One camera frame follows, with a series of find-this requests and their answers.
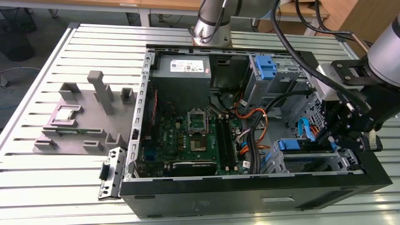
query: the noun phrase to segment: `white label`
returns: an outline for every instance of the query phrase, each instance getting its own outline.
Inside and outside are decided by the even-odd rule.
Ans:
[[[120,3],[120,6],[130,6],[130,7],[137,7],[136,4],[126,4],[126,3]]]
[[[201,60],[172,60],[170,72],[204,73],[202,61]]]
[[[248,103],[242,100],[242,99],[240,99],[240,104],[242,105],[242,106],[245,106]]]
[[[249,169],[250,168],[250,162],[242,161],[242,167]]]

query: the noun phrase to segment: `wire bundle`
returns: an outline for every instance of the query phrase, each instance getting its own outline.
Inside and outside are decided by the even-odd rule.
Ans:
[[[318,29],[318,28],[313,27],[313,26],[305,21],[304,16],[302,16],[301,11],[300,11],[298,0],[294,0],[294,5],[296,5],[296,13],[297,13],[297,16],[298,16],[301,22],[304,23],[304,25],[305,25],[309,29],[312,29],[314,32],[318,32],[318,33],[322,33],[322,34],[332,34],[332,35],[334,35],[334,36],[337,36],[337,37],[342,38],[342,39],[346,39],[346,40],[350,40],[350,41],[356,41],[353,37],[349,37],[349,36],[353,35],[353,32],[350,32],[350,31],[333,31],[333,30],[330,30],[330,29],[326,28],[326,26],[325,26],[324,23],[322,23],[321,16],[320,16],[320,1],[318,1],[318,0],[314,0],[314,7],[316,7],[314,11],[316,11],[316,16],[317,16],[318,25],[320,25],[320,27],[321,27],[322,29]]]

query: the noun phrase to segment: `blue plastic clip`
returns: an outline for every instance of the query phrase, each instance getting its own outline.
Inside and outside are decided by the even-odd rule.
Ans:
[[[333,151],[337,151],[337,145],[336,145],[336,143],[334,142],[330,142],[330,146],[332,146],[332,148],[333,148]]]
[[[256,55],[256,66],[262,80],[272,80],[277,73],[276,63],[269,55]]]
[[[297,129],[298,129],[298,136],[302,136],[302,126],[305,130],[305,136],[310,140],[310,142],[314,142],[314,136],[310,132],[310,123],[308,122],[308,119],[301,117],[297,123]]]

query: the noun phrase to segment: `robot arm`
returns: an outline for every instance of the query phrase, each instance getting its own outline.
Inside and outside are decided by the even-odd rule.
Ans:
[[[230,17],[262,17],[272,8],[270,0],[204,0],[194,29],[194,45],[225,47],[230,44]]]

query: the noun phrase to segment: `black hose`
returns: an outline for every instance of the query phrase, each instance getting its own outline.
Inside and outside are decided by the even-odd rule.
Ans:
[[[316,27],[313,27],[304,19],[302,17],[302,14],[300,12],[300,9],[297,10],[298,7],[298,1],[296,1],[296,12],[297,12],[297,17],[300,18],[301,22],[304,23],[304,25],[312,29],[313,31],[316,32],[320,32],[320,33],[324,33],[324,31],[326,32],[332,32],[330,34],[342,38],[342,39],[346,39],[346,40],[350,40],[350,41],[354,41],[354,39],[352,37],[348,37],[345,35],[341,35],[338,33],[336,33],[337,31],[332,31],[325,25],[324,25],[324,22],[322,22],[322,19],[321,19],[321,16],[320,16],[320,1],[318,0],[314,0],[314,12],[316,12],[316,16],[317,16],[317,21],[318,21],[318,25],[320,27],[322,28],[322,30],[317,29]],[[370,47],[373,43],[370,43],[369,41],[364,41],[368,46]]]
[[[318,79],[325,85],[328,85],[332,89],[334,89],[344,96],[346,96],[346,98],[353,103],[353,105],[360,108],[360,112],[362,114],[366,113],[369,111],[369,106],[366,105],[366,103],[348,89],[345,89],[338,83],[332,81],[324,74],[321,74],[313,67],[310,67],[308,65],[308,63],[302,60],[300,55],[297,54],[297,52],[293,49],[292,45],[289,44],[289,41],[286,40],[286,38],[280,30],[280,27],[277,25],[277,22],[276,22],[274,11],[276,11],[278,4],[280,4],[280,0],[274,0],[274,5],[270,10],[270,21],[272,21],[272,25],[273,25],[273,28],[276,31],[276,35],[280,39],[280,42],[281,42],[282,46],[286,48],[292,58],[298,63],[300,67],[309,73],[310,76],[313,76],[316,79]]]
[[[301,11],[300,11],[298,0],[294,0],[294,5],[296,5],[296,13],[297,13],[298,19],[301,20],[304,25],[309,29],[312,29],[314,32],[318,32],[318,33],[322,33],[322,34],[341,34],[341,35],[352,35],[353,34],[350,31],[332,31],[329,29],[328,30],[321,30],[321,29],[316,28],[304,19],[304,16],[302,16]]]

